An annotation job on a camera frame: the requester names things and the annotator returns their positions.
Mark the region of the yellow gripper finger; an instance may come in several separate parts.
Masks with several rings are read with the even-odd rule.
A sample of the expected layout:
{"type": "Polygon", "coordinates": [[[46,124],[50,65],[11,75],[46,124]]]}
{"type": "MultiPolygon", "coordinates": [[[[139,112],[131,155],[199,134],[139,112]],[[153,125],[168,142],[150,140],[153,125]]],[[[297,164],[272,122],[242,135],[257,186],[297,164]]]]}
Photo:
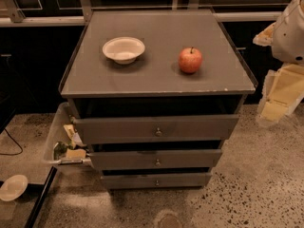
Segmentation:
{"type": "Polygon", "coordinates": [[[253,43],[258,46],[267,47],[270,46],[273,42],[273,31],[276,23],[272,23],[267,28],[265,28],[262,32],[257,34],[253,43]]]}

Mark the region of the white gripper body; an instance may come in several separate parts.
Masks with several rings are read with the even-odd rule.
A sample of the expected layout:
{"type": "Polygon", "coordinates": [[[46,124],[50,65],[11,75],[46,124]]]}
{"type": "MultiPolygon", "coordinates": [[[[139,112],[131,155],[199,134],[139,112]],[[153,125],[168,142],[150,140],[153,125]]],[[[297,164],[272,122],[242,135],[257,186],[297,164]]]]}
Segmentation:
{"type": "Polygon", "coordinates": [[[259,124],[277,124],[290,116],[304,98],[304,67],[284,64],[278,71],[269,70],[257,107],[259,124]]]}

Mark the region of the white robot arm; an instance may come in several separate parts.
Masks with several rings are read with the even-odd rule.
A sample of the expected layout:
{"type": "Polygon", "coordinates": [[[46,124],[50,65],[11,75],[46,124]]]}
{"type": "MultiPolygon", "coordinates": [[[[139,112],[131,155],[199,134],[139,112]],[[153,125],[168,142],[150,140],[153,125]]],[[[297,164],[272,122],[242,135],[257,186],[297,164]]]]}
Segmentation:
{"type": "Polygon", "coordinates": [[[270,46],[273,57],[283,63],[265,76],[257,108],[256,121],[268,127],[291,115],[304,98],[304,0],[292,0],[253,42],[270,46]]]}

